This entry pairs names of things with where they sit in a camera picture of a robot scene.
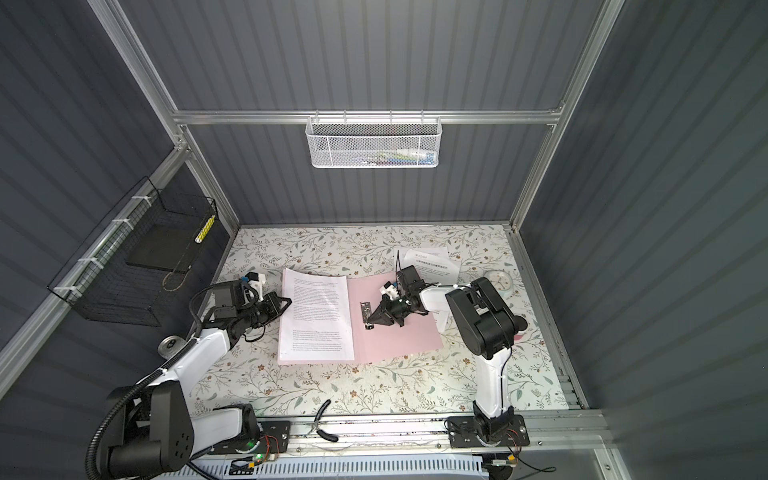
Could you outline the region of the printed white paper sheet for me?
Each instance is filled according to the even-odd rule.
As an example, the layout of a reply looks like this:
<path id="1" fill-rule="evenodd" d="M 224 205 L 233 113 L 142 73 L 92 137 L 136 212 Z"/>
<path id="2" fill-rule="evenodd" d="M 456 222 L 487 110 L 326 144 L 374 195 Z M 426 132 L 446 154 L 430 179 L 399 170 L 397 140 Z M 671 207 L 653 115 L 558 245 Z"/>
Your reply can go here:
<path id="1" fill-rule="evenodd" d="M 286 269 L 282 293 L 291 304 L 279 321 L 277 361 L 280 365 L 355 360 L 345 277 Z"/>

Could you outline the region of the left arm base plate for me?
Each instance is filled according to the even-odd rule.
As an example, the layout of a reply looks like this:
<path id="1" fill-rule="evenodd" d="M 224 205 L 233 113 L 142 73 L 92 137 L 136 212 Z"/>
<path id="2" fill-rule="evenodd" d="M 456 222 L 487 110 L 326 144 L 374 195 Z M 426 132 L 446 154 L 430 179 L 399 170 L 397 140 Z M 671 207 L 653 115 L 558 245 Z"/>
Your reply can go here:
<path id="1" fill-rule="evenodd" d="M 290 421 L 261 421 L 258 438 L 234 438 L 214 445 L 209 453 L 212 455 L 279 455 L 287 452 Z"/>

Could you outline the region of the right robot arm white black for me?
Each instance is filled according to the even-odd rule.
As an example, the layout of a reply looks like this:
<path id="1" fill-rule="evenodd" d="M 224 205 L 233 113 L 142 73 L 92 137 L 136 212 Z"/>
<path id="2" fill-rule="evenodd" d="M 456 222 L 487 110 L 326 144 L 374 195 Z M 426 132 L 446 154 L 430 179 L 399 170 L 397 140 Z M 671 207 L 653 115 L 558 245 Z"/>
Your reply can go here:
<path id="1" fill-rule="evenodd" d="M 453 448 L 530 444 L 524 418 L 515 412 L 505 376 L 512 358 L 514 337 L 528 328 L 525 318 L 513 314 L 491 281 L 480 277 L 468 284 L 429 283 L 414 266 L 399 269 L 393 282 L 381 288 L 375 310 L 363 315 L 363 325 L 403 327 L 418 314 L 451 315 L 461 340 L 476 356 L 476 395 L 470 416 L 444 420 Z"/>

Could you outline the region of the white paper sheet underneath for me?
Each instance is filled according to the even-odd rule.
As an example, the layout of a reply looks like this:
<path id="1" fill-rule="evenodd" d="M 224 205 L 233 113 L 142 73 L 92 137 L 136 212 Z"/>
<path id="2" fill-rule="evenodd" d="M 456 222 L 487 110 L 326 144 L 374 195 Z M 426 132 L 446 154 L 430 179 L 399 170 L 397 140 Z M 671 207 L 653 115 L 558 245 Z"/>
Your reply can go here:
<path id="1" fill-rule="evenodd" d="M 400 269 L 414 266 L 427 283 L 447 285 L 459 280 L 460 264 L 450 258 L 446 247 L 399 248 L 394 260 Z"/>

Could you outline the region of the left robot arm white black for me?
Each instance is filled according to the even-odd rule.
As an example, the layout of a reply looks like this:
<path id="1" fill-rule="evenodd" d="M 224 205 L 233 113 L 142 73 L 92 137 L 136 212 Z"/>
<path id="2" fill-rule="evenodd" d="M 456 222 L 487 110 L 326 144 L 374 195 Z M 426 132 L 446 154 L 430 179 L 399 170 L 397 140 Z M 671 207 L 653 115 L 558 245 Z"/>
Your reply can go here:
<path id="1" fill-rule="evenodd" d="M 152 479 L 188 467 L 201 474 L 196 459 L 216 449 L 264 463 L 287 450 L 287 422 L 262 425 L 247 403 L 218 407 L 193 416 L 187 401 L 194 387 L 249 332 L 265 330 L 282 317 L 291 299 L 264 293 L 258 275 L 209 285 L 204 315 L 193 316 L 189 337 L 165 362 L 136 384 L 113 390 L 104 419 L 85 454 L 90 479 Z"/>

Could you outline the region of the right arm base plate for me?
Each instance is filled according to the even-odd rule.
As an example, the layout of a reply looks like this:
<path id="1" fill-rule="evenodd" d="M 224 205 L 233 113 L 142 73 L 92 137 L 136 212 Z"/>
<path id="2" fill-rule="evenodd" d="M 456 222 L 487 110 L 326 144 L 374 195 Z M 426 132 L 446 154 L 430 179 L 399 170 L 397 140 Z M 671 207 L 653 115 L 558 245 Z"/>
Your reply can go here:
<path id="1" fill-rule="evenodd" d="M 452 448 L 522 448 L 530 445 L 525 420 L 519 414 L 488 422 L 472 416 L 451 416 L 443 425 Z"/>

